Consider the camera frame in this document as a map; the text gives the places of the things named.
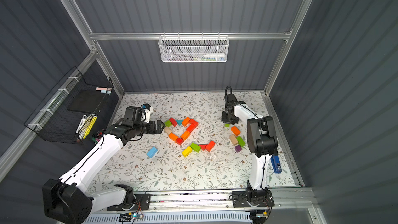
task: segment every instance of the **beige block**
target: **beige block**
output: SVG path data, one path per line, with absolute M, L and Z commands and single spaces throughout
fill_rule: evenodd
M 163 131 L 167 133 L 167 136 L 172 133 L 172 129 L 170 129 L 169 127 L 164 127 Z
M 236 136 L 235 136 L 235 135 L 229 136 L 229 140 L 231 140 L 231 143 L 232 143 L 233 145 L 237 145 L 237 144 L 238 144 L 238 140 L 236 139 Z

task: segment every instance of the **white wire basket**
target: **white wire basket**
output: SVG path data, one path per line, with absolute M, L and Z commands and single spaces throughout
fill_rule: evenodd
M 228 37 L 214 39 L 159 38 L 162 62 L 226 62 Z

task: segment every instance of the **corrugated wall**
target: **corrugated wall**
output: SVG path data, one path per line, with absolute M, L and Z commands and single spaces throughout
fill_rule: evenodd
M 94 62 L 87 73 L 104 76 L 101 67 Z M 105 107 L 98 115 L 93 128 L 106 128 L 119 97 L 112 92 Z M 0 222 L 53 224 L 56 221 L 44 215 L 42 186 L 48 179 L 58 179 L 77 164 L 94 142 L 64 144 L 46 142 L 36 137 L 0 183 Z
M 0 0 L 0 155 L 89 53 L 59 0 Z
M 328 223 L 395 223 L 398 0 L 314 0 L 271 92 Z
M 126 92 L 264 89 L 283 40 L 232 40 L 228 61 L 164 63 L 158 42 L 99 41 Z
M 93 32 L 284 32 L 301 0 L 76 0 Z
M 301 0 L 76 2 L 93 32 L 217 33 L 289 31 Z M 231 41 L 226 63 L 167 64 L 156 41 L 99 41 L 126 92 L 263 89 L 282 42 Z

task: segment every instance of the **purple block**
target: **purple block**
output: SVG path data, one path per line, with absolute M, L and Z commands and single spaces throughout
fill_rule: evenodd
M 235 147 L 235 151 L 236 151 L 236 152 L 240 152 L 241 150 L 242 150 L 242 147 L 241 147 L 241 146 L 238 145 L 238 146 Z

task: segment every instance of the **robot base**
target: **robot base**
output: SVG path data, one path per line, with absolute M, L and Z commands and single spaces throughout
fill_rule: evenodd
M 138 210 L 138 202 L 141 205 L 141 210 L 148 210 L 149 209 L 149 203 L 150 203 L 150 194 L 135 194 L 135 203 L 132 203 L 130 205 L 113 205 L 110 207 L 107 207 L 107 211 L 137 211 Z
M 269 208 L 275 206 L 275 202 L 273 201 L 271 191 L 268 191 L 266 197 L 261 200 L 257 200 L 258 202 L 249 203 L 248 198 L 246 196 L 245 191 L 232 191 L 232 201 L 234 203 L 234 208 L 247 208 L 247 207 L 264 207 Z

